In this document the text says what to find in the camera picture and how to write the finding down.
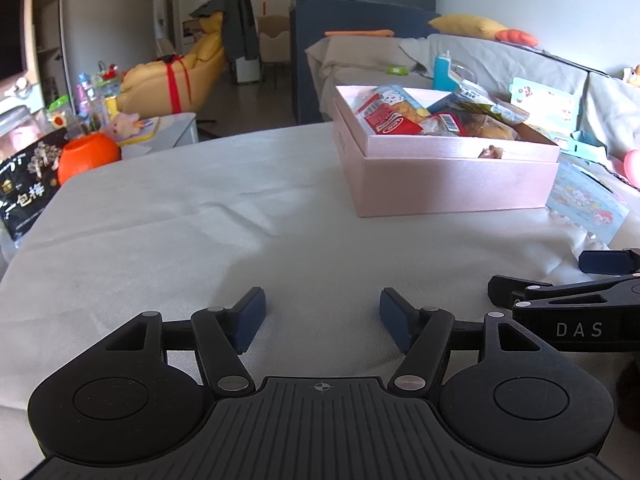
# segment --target dark jacket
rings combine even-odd
[[[204,18],[217,10],[222,19],[222,44],[230,60],[245,57],[254,60],[260,55],[251,0],[211,0],[191,13],[192,18]]]

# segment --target white tablecloth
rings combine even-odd
[[[252,286],[268,316],[242,358],[268,375],[368,376],[401,361],[378,319],[395,287],[417,306],[481,320],[493,274],[588,279],[576,255],[597,240],[547,209],[361,219],[331,125],[214,140],[80,175],[58,193],[0,283],[0,478],[41,455],[33,389],[145,310],[165,320],[233,304]],[[607,386],[626,354],[582,354]],[[173,356],[195,373],[194,360]],[[451,368],[474,356],[455,352]],[[615,425],[602,457],[628,480],[640,438]]]

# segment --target open gift box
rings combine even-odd
[[[362,217],[544,207],[560,148],[525,124],[522,140],[375,135],[352,109],[374,87],[334,88],[334,139]],[[424,107],[446,92],[407,89]],[[478,158],[489,145],[502,159]]]

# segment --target orange bucket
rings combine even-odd
[[[120,148],[111,137],[95,133],[69,142],[60,155],[58,180],[62,186],[72,176],[122,160]]]

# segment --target orange object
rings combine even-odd
[[[120,148],[103,133],[91,134],[69,142],[60,155],[58,180],[62,186],[72,176],[122,160]]]
[[[505,41],[507,43],[515,43],[524,46],[538,46],[538,40],[536,38],[534,38],[527,32],[518,30],[517,28],[507,28],[506,30],[501,30],[500,32],[496,33],[495,39],[498,41]]]
[[[373,36],[376,38],[392,38],[395,32],[384,28],[382,30],[330,30],[324,34],[331,36]]]

